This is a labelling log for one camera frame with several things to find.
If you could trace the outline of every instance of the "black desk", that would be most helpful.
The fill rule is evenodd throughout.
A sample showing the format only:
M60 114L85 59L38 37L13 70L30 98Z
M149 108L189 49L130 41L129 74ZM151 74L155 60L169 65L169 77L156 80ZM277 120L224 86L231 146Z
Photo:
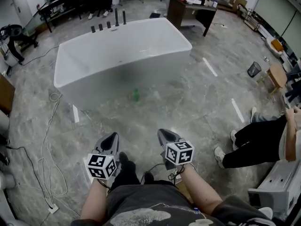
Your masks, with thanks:
M69 5L72 4L73 7L71 9L68 9L64 12L59 12L58 15L54 16L54 17L49 17L48 14L50 13L50 10L63 4L63 3L68 3ZM79 0L55 0L53 2L50 2L50 3L45 3L40 9L39 9L39 13L43 16L44 18L44 21L49 29L50 32L51 31L51 28L49 26L49 22L71 12L71 11L74 11L74 10L77 10L78 11L78 15L79 15L79 18L81 19L81 16L80 16L80 12L79 12Z
M203 36L206 36L216 11L217 8L189 4L185 0L170 0L167 19L177 29L181 26L199 26L202 24L205 27Z

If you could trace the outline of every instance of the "green object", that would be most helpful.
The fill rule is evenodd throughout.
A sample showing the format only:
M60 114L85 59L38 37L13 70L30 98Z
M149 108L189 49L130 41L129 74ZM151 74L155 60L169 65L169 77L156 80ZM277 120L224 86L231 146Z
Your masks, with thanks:
M134 92L133 92L133 98L134 98L134 101L138 102L139 101L139 91L138 89L134 89Z

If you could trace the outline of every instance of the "t-shirt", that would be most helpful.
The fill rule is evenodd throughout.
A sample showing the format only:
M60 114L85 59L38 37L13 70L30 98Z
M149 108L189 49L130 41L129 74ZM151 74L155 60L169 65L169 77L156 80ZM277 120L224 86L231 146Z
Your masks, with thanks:
M229 197L208 216L169 185L119 186L107 196L104 226L224 226L252 222L275 226L264 214L236 197ZM71 226L96 226L93 220L75 220Z
M295 126L296 126L296 160L301 160L301 113L294 114ZM279 142L279 158L280 160L286 160L286 135L287 135L287 123L283 130L280 142Z

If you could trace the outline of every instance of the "papers on desk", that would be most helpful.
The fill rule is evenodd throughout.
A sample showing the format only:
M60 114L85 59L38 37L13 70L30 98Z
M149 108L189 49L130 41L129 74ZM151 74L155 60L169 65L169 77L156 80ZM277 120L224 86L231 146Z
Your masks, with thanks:
M201 5L201 3L202 3L202 1L201 0L185 0L185 1L187 1L188 3L190 3L190 4L199 4L199 5Z

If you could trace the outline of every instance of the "stool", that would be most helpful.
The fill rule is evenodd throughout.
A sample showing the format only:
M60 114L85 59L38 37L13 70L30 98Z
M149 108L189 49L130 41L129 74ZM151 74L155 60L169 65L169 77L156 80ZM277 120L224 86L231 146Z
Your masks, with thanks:
M285 73L284 69L282 68L282 66L277 63L273 63L269 67L267 74L264 77L262 77L261 79L259 79L257 81L257 83L263 82L268 76L271 78L271 80L273 81L273 83L275 85L274 90L269 95L269 98L271 98L278 89L283 88L285 86L285 84L287 82L287 77L286 77L286 73Z

